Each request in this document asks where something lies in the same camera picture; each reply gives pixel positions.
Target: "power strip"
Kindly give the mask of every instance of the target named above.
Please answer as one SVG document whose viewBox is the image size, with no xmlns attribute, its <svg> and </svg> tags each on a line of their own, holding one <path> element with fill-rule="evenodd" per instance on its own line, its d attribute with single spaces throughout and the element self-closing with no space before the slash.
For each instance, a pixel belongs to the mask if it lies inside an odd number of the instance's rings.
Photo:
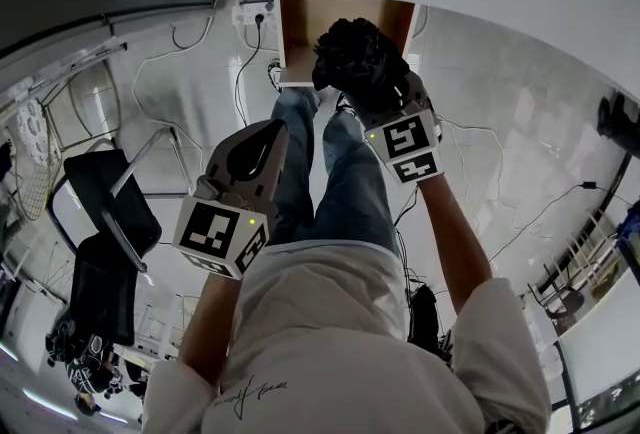
<svg viewBox="0 0 640 434">
<path fill-rule="evenodd" d="M 236 27 L 242 27 L 243 25 L 255 26 L 256 16 L 259 14 L 264 16 L 263 24 L 266 23 L 272 29 L 277 27 L 275 5 L 272 1 L 245 2 L 234 5 L 231 11 L 233 25 Z"/>
</svg>

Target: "wooden shelf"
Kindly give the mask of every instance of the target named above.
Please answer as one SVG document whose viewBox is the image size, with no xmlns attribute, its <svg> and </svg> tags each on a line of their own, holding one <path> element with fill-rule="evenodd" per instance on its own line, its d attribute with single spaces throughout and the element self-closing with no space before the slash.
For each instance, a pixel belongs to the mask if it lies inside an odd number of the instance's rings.
<svg viewBox="0 0 640 434">
<path fill-rule="evenodd" d="M 313 85 L 318 38 L 340 18 L 366 18 L 406 56 L 419 7 L 398 0 L 277 0 L 283 87 Z"/>
</svg>

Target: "fiducial marker cube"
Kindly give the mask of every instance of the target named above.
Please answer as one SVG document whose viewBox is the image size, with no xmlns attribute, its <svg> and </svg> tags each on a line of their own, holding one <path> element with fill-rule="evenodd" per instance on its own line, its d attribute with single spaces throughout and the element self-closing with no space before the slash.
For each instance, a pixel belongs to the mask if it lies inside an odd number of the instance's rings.
<svg viewBox="0 0 640 434">
<path fill-rule="evenodd" d="M 186 196 L 172 245 L 196 267 L 241 279 L 268 240 L 266 215 Z"/>
<path fill-rule="evenodd" d="M 444 172 L 431 110 L 367 130 L 365 138 L 400 184 Z"/>
</svg>

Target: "white t-shirt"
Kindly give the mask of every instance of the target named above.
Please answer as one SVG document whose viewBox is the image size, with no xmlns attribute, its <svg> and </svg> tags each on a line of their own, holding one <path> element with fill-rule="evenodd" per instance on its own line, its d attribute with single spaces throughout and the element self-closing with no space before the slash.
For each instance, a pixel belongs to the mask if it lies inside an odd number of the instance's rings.
<svg viewBox="0 0 640 434">
<path fill-rule="evenodd" d="M 143 432 L 482 434 L 500 419 L 546 432 L 547 387 L 508 281 L 467 301 L 451 371 L 405 341 L 401 278 L 396 256 L 372 244 L 266 248 L 245 275 L 222 393 L 158 363 Z"/>
</svg>

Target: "person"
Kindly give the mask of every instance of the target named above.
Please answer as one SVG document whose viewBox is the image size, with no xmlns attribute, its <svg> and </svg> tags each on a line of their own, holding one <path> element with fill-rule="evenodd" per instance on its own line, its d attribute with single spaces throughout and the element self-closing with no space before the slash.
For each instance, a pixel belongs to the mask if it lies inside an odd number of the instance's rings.
<svg viewBox="0 0 640 434">
<path fill-rule="evenodd" d="M 108 343 L 103 345 L 100 337 L 93 336 L 86 353 L 66 365 L 67 377 L 78 391 L 74 402 L 86 416 L 93 416 L 102 409 L 96 404 L 94 394 L 104 393 L 108 399 L 123 389 L 117 368 L 118 356 L 110 347 Z"/>
<path fill-rule="evenodd" d="M 452 369 L 406 341 L 382 170 L 342 95 L 314 215 L 318 105 L 310 89 L 281 91 L 282 218 L 242 281 L 207 279 L 178 361 L 152 370 L 143 432 L 546 432 L 549 396 L 520 303 L 492 277 L 444 175 L 418 187 L 458 314 Z"/>
</svg>

